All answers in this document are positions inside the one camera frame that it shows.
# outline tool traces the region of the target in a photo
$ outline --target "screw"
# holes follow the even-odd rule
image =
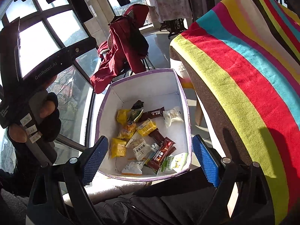
[[[253,166],[260,167],[260,164],[258,162],[253,162]]]
[[[228,158],[228,157],[224,157],[224,158],[222,159],[222,161],[223,161],[224,163],[226,163],[226,164],[231,163],[231,160],[230,160],[230,158]]]
[[[76,157],[72,157],[69,161],[70,163],[74,164],[77,162],[77,158]]]
[[[48,166],[48,162],[44,162],[44,164],[41,165],[41,167],[46,167],[46,166]]]

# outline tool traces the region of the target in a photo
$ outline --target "white box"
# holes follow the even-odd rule
[[[112,83],[101,104],[98,118],[95,142],[101,135],[108,138],[116,137],[120,130],[120,124],[116,121],[118,109],[130,109],[137,101],[144,101],[144,112],[165,107],[165,110],[170,110],[173,107],[179,106],[183,122],[173,122],[169,128],[166,128],[163,117],[153,119],[160,133],[164,137],[169,137],[176,144],[176,151],[172,155],[182,152],[188,153],[187,160],[181,172],[169,171],[157,175],[152,169],[143,167],[143,175],[125,176],[121,174],[124,166],[129,162],[128,158],[133,158],[132,149],[127,148],[126,157],[115,157],[111,159],[109,152],[106,154],[99,171],[114,179],[128,181],[155,181],[160,179],[168,179],[177,176],[181,173],[190,170],[192,139],[190,118],[188,111],[188,103],[177,77],[173,69],[157,69],[139,73]],[[144,137],[149,144],[154,143],[154,140],[149,137]]]

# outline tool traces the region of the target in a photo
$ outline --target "tablecloth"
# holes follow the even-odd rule
[[[157,18],[160,23],[167,20],[192,18],[188,0],[146,0],[146,4],[155,7],[155,10],[150,9],[149,11],[151,22],[157,21]]]
[[[222,0],[170,44],[225,154],[260,163],[276,224],[300,196],[299,25],[275,0]]]

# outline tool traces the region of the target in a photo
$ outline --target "yellow snack package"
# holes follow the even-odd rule
[[[137,132],[142,136],[150,134],[153,130],[157,129],[157,126],[151,119],[147,119],[140,126],[137,127]]]
[[[126,156],[126,147],[127,142],[125,140],[112,138],[110,143],[111,157],[124,157]]]
[[[121,128],[117,138],[128,141],[131,139],[131,137],[136,132],[136,130],[137,130],[137,124],[134,121],[129,121]]]
[[[127,123],[128,115],[130,113],[130,109],[120,109],[117,114],[117,122],[125,125]]]

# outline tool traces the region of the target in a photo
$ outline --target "white snack package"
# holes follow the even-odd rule
[[[188,154],[183,152],[175,156],[169,156],[164,161],[161,167],[161,171],[170,171],[174,170],[175,172],[180,172],[185,164]]]
[[[167,128],[171,126],[172,122],[183,122],[180,114],[180,108],[178,106],[174,107],[169,111],[163,111],[163,117],[165,119],[165,125]]]
[[[123,175],[133,175],[140,176],[142,175],[142,168],[145,161],[133,161],[128,163],[122,170]]]
[[[151,151],[151,147],[144,141],[137,147],[133,148],[133,153],[138,161],[142,160]]]
[[[157,143],[153,143],[150,148],[153,152],[157,152],[160,149],[160,146]]]
[[[143,143],[144,141],[144,138],[136,131],[134,135],[130,138],[130,140],[127,142],[125,147],[133,149],[141,143]]]

